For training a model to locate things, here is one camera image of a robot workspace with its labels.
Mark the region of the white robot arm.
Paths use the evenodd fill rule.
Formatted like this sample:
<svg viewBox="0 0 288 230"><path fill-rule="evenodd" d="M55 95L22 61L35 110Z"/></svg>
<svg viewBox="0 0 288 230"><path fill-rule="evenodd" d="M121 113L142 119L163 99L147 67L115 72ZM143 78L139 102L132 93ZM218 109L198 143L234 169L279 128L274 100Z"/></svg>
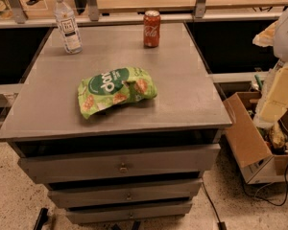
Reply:
<svg viewBox="0 0 288 230"><path fill-rule="evenodd" d="M288 109L288 8L277 22L257 34L252 43L272 46L278 58L277 65L269 71L262 88L253 122L257 127L272 127Z"/></svg>

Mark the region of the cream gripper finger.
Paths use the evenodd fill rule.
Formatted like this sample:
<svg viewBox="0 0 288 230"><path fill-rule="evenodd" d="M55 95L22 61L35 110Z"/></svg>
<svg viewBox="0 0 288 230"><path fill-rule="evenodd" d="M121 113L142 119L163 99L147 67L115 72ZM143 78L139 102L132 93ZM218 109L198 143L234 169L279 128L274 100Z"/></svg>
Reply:
<svg viewBox="0 0 288 230"><path fill-rule="evenodd" d="M288 62L270 69L264 80L253 123L257 127L272 127L288 109Z"/></svg>

